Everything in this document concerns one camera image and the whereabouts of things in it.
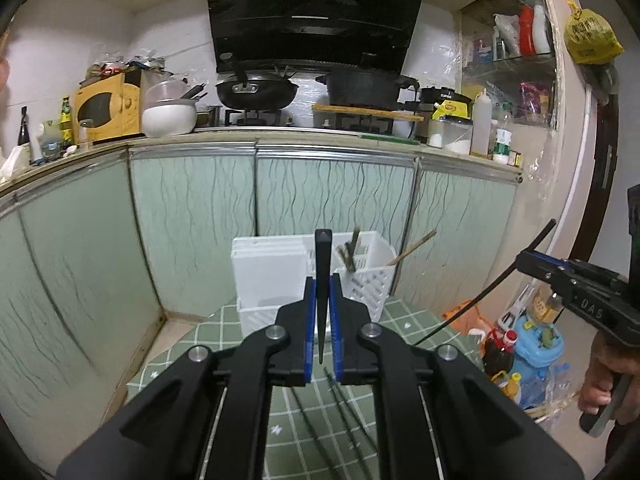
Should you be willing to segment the person's right hand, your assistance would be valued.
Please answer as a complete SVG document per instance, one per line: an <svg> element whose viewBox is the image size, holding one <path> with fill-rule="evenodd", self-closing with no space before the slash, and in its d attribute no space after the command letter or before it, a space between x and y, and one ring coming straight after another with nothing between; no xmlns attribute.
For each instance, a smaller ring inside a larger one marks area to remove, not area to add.
<svg viewBox="0 0 640 480"><path fill-rule="evenodd" d="M590 361L578 399L578 408L589 414L597 414L601 406L611 403L615 374L629 374L632 381L624 400L614 413L621 425L639 418L639 350L621 346L605 334L594 336Z"/></svg>

